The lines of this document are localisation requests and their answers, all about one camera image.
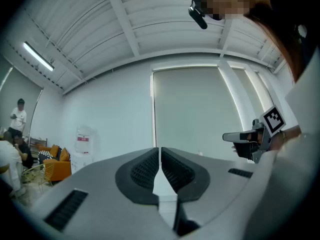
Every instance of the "black hair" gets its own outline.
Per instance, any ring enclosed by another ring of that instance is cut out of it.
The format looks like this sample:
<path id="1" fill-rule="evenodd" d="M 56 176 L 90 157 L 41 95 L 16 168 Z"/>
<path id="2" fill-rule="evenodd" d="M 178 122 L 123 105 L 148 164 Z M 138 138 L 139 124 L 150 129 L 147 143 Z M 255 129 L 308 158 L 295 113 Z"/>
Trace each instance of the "black hair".
<path id="1" fill-rule="evenodd" d="M 13 137 L 16 137 L 16 136 L 18 136 L 18 138 L 22 138 L 22 132 L 21 131 L 17 131 L 17 132 L 15 132 L 14 133 L 14 135 L 13 135 Z"/>
<path id="2" fill-rule="evenodd" d="M 23 99 L 23 98 L 20 98 L 20 99 L 18 100 L 18 104 L 22 104 L 22 105 L 24 105 L 24 104 L 25 104 L 24 99 Z"/>

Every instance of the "person in black shirt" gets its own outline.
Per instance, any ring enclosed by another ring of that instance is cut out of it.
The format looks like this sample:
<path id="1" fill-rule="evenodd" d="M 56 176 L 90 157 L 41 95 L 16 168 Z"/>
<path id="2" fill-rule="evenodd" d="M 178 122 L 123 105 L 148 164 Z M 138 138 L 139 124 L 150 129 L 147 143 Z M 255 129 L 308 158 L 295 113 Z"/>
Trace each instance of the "person in black shirt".
<path id="1" fill-rule="evenodd" d="M 13 140 L 15 143 L 14 146 L 15 146 L 16 150 L 18 150 L 19 155 L 21 157 L 22 165 L 27 167 L 28 169 L 30 169 L 32 167 L 32 165 L 34 164 L 34 159 L 31 155 L 30 148 L 28 147 L 27 143 L 22 138 L 22 133 L 17 132 L 13 136 Z"/>

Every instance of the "seated person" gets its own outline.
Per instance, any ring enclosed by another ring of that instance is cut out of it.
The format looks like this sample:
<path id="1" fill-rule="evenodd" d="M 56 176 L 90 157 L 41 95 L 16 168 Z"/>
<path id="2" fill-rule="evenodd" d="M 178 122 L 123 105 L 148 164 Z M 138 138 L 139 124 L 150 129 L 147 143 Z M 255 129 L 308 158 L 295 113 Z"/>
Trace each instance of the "seated person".
<path id="1" fill-rule="evenodd" d="M 13 146 L 12 135 L 9 131 L 3 134 L 3 140 L 0 140 L 0 167 L 10 164 L 10 174 L 3 173 L 2 179 L 6 181 L 16 192 L 16 194 L 22 195 L 26 189 L 21 188 L 20 177 L 22 174 L 22 160 L 18 151 Z"/>
<path id="2" fill-rule="evenodd" d="M 34 164 L 34 159 L 31 155 L 31 151 L 28 147 L 28 144 L 22 138 L 21 131 L 18 131 L 14 134 L 13 141 L 15 143 L 14 146 L 21 157 L 22 165 L 30 169 Z"/>

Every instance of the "ceiling light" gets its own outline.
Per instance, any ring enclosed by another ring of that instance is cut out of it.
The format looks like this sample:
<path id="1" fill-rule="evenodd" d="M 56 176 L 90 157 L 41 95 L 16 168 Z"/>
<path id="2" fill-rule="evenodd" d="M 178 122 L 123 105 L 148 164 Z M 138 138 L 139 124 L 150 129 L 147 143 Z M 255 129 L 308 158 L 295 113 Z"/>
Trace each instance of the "ceiling light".
<path id="1" fill-rule="evenodd" d="M 42 65 L 44 65 L 48 70 L 53 71 L 54 67 L 49 64 L 39 53 L 37 53 L 27 42 L 23 43 L 23 47 L 35 57 Z"/>

